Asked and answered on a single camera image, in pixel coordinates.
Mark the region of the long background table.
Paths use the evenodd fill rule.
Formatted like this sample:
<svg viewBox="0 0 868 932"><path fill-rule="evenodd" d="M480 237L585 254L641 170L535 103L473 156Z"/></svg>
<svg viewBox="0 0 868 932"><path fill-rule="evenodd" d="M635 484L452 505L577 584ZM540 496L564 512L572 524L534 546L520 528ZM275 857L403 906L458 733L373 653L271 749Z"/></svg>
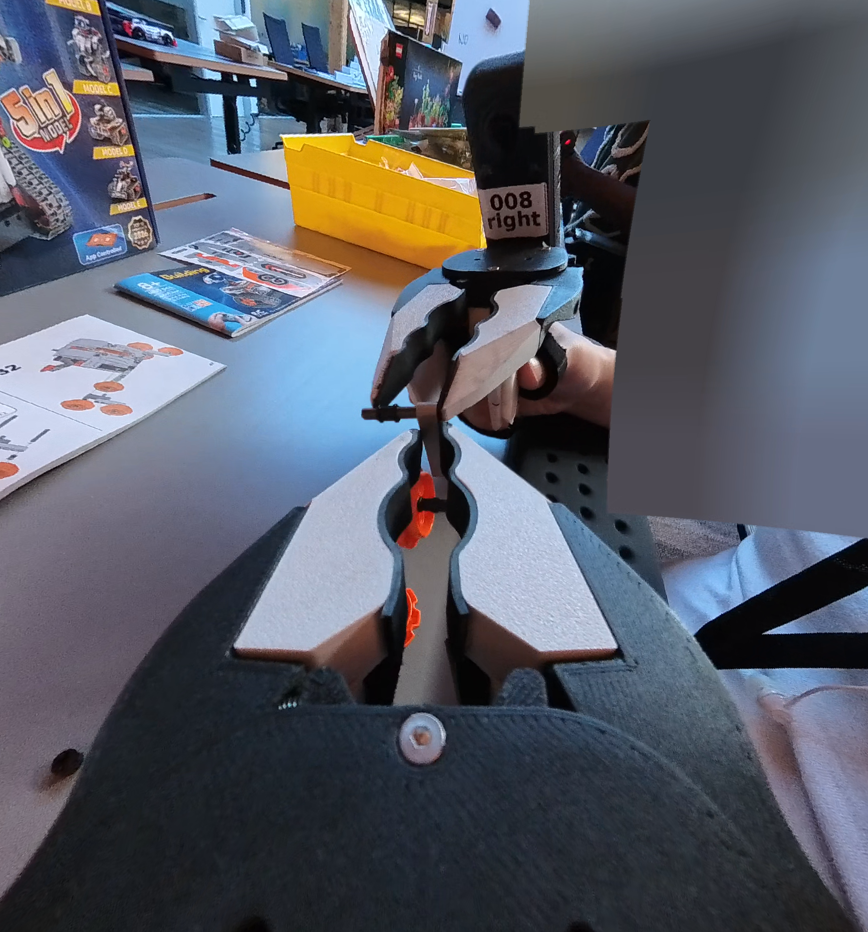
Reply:
<svg viewBox="0 0 868 932"><path fill-rule="evenodd" d="M120 35L115 35L114 40L117 51L136 57L151 71L157 84L183 94L220 97L229 155L241 153L236 99L257 99L266 94L261 87L288 81L288 75L280 69L239 63L190 42L171 47Z"/></svg>

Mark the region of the pale printed leaflet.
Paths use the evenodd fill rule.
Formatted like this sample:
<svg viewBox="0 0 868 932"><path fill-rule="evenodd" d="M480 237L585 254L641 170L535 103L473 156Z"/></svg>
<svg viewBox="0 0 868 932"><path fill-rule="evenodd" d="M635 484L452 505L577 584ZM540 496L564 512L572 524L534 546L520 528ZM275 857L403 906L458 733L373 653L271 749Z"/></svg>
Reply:
<svg viewBox="0 0 868 932"><path fill-rule="evenodd" d="M291 297L308 297L331 288L350 270L235 228L162 250L161 255L212 268L230 281L262 285Z"/></svg>

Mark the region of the black perforated board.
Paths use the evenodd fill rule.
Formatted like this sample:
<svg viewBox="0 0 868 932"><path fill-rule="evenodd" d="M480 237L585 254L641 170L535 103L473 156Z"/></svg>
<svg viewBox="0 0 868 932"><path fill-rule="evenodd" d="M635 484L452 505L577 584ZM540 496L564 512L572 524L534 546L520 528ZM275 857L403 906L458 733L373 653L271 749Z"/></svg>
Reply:
<svg viewBox="0 0 868 932"><path fill-rule="evenodd" d="M608 437L573 417L532 418L508 441L505 462L550 501L604 612L621 604L653 613L654 596L668 601L654 537L646 517L611 511Z"/></svg>

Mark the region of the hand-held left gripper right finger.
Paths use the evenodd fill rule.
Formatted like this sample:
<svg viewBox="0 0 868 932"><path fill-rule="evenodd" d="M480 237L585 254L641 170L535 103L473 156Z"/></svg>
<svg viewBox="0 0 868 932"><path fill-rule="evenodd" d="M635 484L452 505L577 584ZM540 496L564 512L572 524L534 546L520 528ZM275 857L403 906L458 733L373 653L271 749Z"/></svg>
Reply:
<svg viewBox="0 0 868 932"><path fill-rule="evenodd" d="M551 502L475 441L442 428L451 553L448 653L463 705L517 668L609 661L618 645Z"/></svg>

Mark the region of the open instruction booklet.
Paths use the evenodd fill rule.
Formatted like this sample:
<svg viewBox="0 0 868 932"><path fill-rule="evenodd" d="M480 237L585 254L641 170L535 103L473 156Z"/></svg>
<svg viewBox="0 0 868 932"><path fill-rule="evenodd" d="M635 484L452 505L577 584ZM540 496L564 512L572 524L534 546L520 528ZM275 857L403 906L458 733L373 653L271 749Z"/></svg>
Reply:
<svg viewBox="0 0 868 932"><path fill-rule="evenodd" d="M93 316L0 345L0 500L223 370Z"/></svg>

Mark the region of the black flower kit box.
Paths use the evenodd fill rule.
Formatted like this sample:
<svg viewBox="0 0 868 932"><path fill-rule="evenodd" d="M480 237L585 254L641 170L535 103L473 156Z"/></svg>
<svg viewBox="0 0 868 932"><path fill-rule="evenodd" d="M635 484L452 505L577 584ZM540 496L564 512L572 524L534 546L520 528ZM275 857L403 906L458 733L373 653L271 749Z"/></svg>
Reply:
<svg viewBox="0 0 868 932"><path fill-rule="evenodd" d="M390 30L381 41L376 134L451 127L462 62Z"/></svg>

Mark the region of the blue building booklet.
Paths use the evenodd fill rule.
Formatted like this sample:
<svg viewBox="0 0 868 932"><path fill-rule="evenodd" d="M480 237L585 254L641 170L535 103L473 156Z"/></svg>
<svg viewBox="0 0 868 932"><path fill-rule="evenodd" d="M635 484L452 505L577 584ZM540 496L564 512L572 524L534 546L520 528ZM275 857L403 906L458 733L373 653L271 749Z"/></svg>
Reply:
<svg viewBox="0 0 868 932"><path fill-rule="evenodd" d="M182 266L130 276L115 283L114 288L127 297L235 338L278 319L339 283L339 278L307 284L282 277L261 282L207 266Z"/></svg>

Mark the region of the yellow plastic bin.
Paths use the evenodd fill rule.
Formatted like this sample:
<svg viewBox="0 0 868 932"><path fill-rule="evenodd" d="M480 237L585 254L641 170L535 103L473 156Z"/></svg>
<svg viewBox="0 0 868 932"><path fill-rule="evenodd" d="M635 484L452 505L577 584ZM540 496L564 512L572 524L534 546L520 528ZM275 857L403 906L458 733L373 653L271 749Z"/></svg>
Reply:
<svg viewBox="0 0 868 932"><path fill-rule="evenodd" d="M485 247L471 171L351 134L282 142L297 226L426 269Z"/></svg>

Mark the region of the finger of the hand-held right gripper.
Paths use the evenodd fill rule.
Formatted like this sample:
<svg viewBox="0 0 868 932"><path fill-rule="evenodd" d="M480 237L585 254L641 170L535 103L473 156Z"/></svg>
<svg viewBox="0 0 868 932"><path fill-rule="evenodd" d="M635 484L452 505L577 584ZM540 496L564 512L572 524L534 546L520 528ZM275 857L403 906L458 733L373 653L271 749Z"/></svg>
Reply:
<svg viewBox="0 0 868 932"><path fill-rule="evenodd" d="M537 316L551 292L548 285L525 284L495 295L494 313L476 325L471 340L452 359L449 384L440 400L441 420L459 416L494 393L490 421L515 419L517 373L537 353L542 336Z"/></svg>
<svg viewBox="0 0 868 932"><path fill-rule="evenodd" d="M413 380L418 404L437 416L458 416L462 400L461 349L470 338L467 293L450 283L429 283L393 312L370 392L370 411L381 412Z"/></svg>

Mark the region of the toy car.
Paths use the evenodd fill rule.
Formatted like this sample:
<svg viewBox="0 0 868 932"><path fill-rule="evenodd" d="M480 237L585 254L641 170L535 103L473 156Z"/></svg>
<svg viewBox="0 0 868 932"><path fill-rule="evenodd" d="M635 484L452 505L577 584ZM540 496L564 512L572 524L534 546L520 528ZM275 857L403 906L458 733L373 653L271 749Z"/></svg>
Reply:
<svg viewBox="0 0 868 932"><path fill-rule="evenodd" d="M116 36L170 48L178 45L172 28L160 20L111 2L106 7Z"/></svg>

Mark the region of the grey beam with orange wheels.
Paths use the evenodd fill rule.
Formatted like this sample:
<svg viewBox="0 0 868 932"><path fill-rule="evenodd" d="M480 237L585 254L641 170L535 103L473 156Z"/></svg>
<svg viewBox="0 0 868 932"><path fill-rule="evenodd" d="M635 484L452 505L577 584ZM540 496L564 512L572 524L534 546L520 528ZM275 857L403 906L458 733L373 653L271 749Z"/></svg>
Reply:
<svg viewBox="0 0 868 932"><path fill-rule="evenodd" d="M414 400L410 406L392 408L397 417L418 422L410 444L396 461L401 477L381 511L383 540L393 554L392 593L385 604L390 616L392 648L403 652L415 637L422 612L414 590L406 584L404 551L430 534L435 516L459 516L460 492L455 481L458 451L443 417L440 402Z"/></svg>

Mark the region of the grey desk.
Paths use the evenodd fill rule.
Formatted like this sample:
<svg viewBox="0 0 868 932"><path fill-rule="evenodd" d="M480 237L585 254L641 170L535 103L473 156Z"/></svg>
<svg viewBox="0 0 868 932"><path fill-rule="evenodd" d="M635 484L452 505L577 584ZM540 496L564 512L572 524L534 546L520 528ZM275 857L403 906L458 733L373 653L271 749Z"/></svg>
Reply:
<svg viewBox="0 0 868 932"><path fill-rule="evenodd" d="M224 364L200 387L0 502L0 896L61 812L125 683L191 599L400 424L364 421L388 317L424 273L296 227L288 191L183 158L145 162L163 249L230 227L350 271L235 340L114 292L155 252L0 298L0 345L92 314Z"/></svg>

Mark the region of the person's right hand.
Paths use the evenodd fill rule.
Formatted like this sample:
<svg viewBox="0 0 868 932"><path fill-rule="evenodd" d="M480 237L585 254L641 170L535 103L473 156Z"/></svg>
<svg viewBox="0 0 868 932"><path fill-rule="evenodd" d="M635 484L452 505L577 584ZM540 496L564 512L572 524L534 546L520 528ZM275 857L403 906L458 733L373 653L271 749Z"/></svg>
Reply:
<svg viewBox="0 0 868 932"><path fill-rule="evenodd" d="M563 414L609 429L615 351L573 332L562 322L553 323L548 334L566 351L566 371L558 378L556 388L543 399L522 399L520 395L513 423L517 426L526 418ZM540 388L545 380L543 364L536 358L528 361L518 370L518 380L520 388ZM503 429L491 426L489 402L486 399L477 402L459 417L480 433L494 433Z"/></svg>

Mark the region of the blue robot kit box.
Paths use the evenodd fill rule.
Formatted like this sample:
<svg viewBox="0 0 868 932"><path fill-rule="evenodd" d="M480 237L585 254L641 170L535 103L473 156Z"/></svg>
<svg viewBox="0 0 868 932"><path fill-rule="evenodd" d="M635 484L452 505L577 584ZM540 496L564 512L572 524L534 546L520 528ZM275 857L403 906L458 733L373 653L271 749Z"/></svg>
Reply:
<svg viewBox="0 0 868 932"><path fill-rule="evenodd" d="M157 234L105 4L0 2L0 297Z"/></svg>

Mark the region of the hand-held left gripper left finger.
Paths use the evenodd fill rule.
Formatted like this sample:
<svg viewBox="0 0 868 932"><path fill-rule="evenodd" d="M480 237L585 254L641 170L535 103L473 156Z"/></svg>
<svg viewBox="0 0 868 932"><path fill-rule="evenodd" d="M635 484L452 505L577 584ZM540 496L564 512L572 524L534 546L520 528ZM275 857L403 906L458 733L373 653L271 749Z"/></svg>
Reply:
<svg viewBox="0 0 868 932"><path fill-rule="evenodd" d="M393 703L418 624L397 538L411 520L418 432L406 431L315 497L265 583L234 652L327 667L371 705Z"/></svg>

